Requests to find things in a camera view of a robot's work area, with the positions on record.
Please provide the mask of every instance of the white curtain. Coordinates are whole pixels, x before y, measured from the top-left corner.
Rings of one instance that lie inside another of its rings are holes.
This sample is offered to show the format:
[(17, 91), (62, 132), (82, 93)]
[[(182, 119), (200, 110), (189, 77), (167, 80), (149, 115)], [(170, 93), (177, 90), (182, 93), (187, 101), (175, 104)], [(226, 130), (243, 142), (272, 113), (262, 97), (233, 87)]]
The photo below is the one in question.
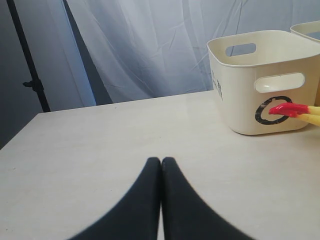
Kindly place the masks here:
[(212, 89), (206, 43), (320, 20), (319, 0), (67, 0), (114, 102)]

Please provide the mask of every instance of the white table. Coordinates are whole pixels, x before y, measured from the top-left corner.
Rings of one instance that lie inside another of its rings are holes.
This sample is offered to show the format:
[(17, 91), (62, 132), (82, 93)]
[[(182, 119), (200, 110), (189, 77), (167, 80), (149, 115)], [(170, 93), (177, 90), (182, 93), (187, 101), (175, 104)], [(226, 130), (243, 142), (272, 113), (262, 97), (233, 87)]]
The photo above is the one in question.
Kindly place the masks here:
[(320, 239), (320, 128), (237, 134), (211, 91), (37, 115), (0, 150), (0, 239), (73, 236), (151, 156), (175, 157), (199, 195), (257, 240)]

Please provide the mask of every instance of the black circle logo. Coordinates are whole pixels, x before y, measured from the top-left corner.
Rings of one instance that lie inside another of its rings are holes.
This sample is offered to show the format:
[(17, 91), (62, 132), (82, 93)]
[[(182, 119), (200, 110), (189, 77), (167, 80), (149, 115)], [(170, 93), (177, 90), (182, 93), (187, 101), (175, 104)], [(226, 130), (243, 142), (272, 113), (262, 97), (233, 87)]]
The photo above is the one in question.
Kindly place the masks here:
[(276, 119), (274, 121), (269, 121), (267, 119), (263, 119), (261, 117), (261, 114), (263, 112), (263, 110), (270, 104), (272, 103), (273, 101), (275, 100), (285, 100), (287, 103), (292, 103), (292, 100), (287, 97), (287, 96), (273, 96), (273, 97), (270, 97), (267, 101), (265, 101), (264, 103), (262, 103), (258, 109), (255, 111), (255, 120), (258, 122), (258, 123), (261, 123), (263, 125), (274, 125), (274, 124), (280, 124), (282, 122), (284, 122), (285, 120), (287, 120), (289, 117), (288, 116), (283, 116), (283, 117), (280, 117), (279, 119)]

